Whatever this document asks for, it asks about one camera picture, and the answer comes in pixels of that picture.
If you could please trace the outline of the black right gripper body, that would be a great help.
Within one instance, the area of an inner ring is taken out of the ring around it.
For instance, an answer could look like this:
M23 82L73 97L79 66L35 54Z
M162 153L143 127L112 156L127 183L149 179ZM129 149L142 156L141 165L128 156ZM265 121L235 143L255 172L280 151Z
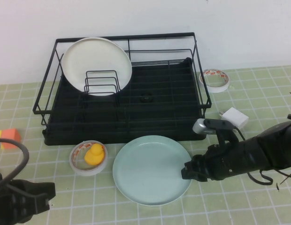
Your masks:
M197 154L191 159L191 178L200 182L223 180L235 176L232 162L229 159L235 145L226 144L224 147L210 145L205 154Z

